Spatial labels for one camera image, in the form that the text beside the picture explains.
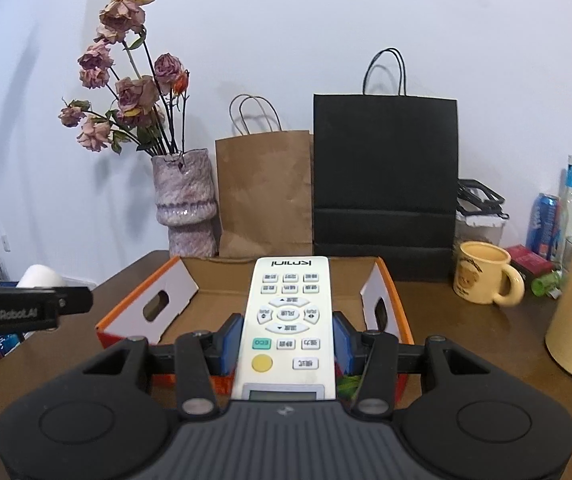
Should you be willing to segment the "yellow bear mug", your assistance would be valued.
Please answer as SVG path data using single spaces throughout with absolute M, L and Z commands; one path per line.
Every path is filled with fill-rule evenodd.
M 525 295 L 525 283 L 503 248 L 470 240 L 457 249 L 453 290 L 472 304 L 515 307 Z

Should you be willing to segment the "white remote control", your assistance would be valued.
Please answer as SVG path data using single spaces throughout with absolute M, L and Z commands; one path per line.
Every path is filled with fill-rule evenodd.
M 332 285 L 322 256 L 264 257 L 254 264 L 231 398 L 336 398 Z

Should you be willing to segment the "dried pink rose bouquet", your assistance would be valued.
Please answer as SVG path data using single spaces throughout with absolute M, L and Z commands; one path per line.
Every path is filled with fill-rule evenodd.
M 88 100 L 70 100 L 58 114 L 90 152 L 119 154 L 126 143 L 152 157 L 186 152 L 185 127 L 175 119 L 186 119 L 190 71 L 169 52 L 150 53 L 146 6 L 155 1 L 109 0 L 92 44 L 77 59 L 81 86 L 111 95 L 103 112 Z

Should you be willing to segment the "black paper bag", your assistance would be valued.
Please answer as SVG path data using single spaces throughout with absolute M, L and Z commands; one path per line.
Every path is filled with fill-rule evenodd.
M 372 256 L 397 281 L 445 282 L 453 266 L 457 102 L 410 96 L 313 98 L 313 248 Z

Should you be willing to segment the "clear plastic container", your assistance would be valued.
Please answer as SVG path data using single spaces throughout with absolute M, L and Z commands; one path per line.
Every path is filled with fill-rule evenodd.
M 485 242 L 499 245 L 510 215 L 505 198 L 475 179 L 458 180 L 454 243 Z

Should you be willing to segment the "red small box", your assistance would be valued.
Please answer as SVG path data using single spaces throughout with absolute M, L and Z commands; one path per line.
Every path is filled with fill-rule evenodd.
M 554 264 L 551 261 L 532 252 L 524 245 L 510 246 L 506 248 L 506 251 L 510 255 L 510 264 L 526 282 L 554 271 Z

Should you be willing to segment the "orange cardboard box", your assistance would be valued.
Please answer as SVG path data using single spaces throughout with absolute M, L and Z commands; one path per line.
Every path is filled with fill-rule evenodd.
M 137 285 L 95 326 L 103 347 L 142 336 L 150 344 L 172 344 L 179 336 L 216 332 L 234 313 L 244 316 L 257 260 L 174 257 Z M 342 312 L 353 327 L 380 330 L 410 344 L 408 326 L 396 286 L 386 264 L 375 257 L 330 258 L 333 312 Z M 231 396 L 234 373 L 214 376 L 216 392 Z

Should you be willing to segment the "green small bottle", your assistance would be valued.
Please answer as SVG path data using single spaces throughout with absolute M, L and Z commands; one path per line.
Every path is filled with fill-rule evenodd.
M 534 278 L 531 282 L 531 291 L 534 296 L 542 297 L 554 289 L 558 289 L 562 281 L 562 272 L 553 271 Z

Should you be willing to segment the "blue soda can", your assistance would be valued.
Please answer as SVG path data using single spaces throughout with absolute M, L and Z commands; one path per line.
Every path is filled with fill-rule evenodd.
M 540 193 L 529 218 L 526 247 L 536 255 L 551 260 L 557 236 L 559 198 Z

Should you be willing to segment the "brown paper bag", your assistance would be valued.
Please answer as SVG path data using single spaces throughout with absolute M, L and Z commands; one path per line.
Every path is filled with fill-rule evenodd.
M 280 118 L 265 132 L 231 118 L 237 136 L 216 140 L 222 258 L 310 256 L 312 141 L 308 130 L 285 130 Z

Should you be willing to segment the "clear glass bottle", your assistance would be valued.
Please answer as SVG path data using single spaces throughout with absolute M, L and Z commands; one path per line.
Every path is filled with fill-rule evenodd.
M 572 155 L 568 156 L 564 192 L 560 199 L 557 261 L 563 260 L 568 237 L 572 237 Z

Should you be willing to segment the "purple ceramic vase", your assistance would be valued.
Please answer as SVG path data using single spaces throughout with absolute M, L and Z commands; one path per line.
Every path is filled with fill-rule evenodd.
M 218 213 L 212 165 L 206 148 L 152 158 L 157 221 L 168 229 L 172 256 L 216 254 L 213 220 Z

